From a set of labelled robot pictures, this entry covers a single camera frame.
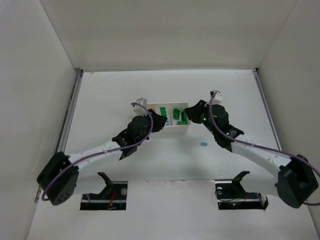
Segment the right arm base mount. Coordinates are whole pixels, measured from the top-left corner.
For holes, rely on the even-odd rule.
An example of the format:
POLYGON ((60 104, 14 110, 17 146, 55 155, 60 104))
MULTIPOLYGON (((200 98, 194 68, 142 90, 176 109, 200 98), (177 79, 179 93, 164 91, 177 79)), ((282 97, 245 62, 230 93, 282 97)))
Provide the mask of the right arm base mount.
POLYGON ((215 197, 219 210, 266 210, 269 201, 265 194, 247 192, 241 185, 249 171, 242 171, 234 178, 215 181, 215 197))

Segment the green square lego brick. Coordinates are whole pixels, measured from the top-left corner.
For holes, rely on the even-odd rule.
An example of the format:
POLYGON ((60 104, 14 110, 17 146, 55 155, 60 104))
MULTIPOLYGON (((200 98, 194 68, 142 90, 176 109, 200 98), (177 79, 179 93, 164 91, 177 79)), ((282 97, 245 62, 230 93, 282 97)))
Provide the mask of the green square lego brick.
POLYGON ((174 120, 179 120, 180 119, 180 114, 181 114, 181 111, 177 108, 173 108, 172 109, 172 118, 174 120))

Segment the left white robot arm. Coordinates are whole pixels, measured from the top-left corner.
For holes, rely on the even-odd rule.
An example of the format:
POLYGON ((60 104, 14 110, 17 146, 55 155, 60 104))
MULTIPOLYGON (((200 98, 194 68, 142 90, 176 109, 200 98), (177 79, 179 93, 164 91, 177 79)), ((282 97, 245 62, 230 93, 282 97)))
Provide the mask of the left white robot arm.
POLYGON ((149 109, 146 115, 135 116, 123 131, 98 147, 69 155, 62 151, 55 153, 36 178, 43 190, 41 199, 53 206, 61 205, 74 194, 80 172, 129 157, 150 134, 161 131, 167 120, 149 109))

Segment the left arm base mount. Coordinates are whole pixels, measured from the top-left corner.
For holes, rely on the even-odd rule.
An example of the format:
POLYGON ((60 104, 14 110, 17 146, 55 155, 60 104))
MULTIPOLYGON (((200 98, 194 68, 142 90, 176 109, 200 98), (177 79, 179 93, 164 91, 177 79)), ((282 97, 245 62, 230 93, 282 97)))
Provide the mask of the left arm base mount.
POLYGON ((104 181, 104 188, 98 193, 84 193, 81 197, 81 211, 125 211, 127 208, 127 181, 112 181, 104 172, 97 173, 104 181))

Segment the green small lego brick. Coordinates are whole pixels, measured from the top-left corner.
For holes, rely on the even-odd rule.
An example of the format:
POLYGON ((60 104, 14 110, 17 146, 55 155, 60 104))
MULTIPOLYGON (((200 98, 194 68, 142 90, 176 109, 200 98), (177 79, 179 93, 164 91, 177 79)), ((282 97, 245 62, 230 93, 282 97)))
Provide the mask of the green small lego brick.
POLYGON ((177 124, 178 126, 182 126, 182 125, 187 125, 188 122, 187 122, 187 121, 178 121, 176 124, 177 124))

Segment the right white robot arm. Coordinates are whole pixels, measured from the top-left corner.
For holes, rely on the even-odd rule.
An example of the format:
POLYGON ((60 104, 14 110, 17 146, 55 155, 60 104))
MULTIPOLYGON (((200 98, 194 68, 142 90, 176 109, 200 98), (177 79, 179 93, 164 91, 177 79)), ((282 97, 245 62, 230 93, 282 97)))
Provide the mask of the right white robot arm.
POLYGON ((317 190, 315 177, 319 173, 302 155, 292 155, 277 149, 258 146, 242 130, 229 122, 229 114, 222 105, 209 104, 200 100, 184 110, 187 118, 204 125, 213 135, 216 143, 229 152, 240 155, 268 171, 273 178, 240 182, 247 192, 255 191, 279 197, 292 208, 299 208, 317 190))

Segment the green lego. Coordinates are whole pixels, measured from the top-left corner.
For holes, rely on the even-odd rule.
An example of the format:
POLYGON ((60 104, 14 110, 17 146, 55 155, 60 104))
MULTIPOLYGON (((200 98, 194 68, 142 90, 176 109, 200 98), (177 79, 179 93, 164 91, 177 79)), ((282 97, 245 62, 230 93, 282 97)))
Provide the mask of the green lego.
POLYGON ((182 122, 187 122, 188 121, 187 114, 184 111, 181 112, 181 121, 182 122))

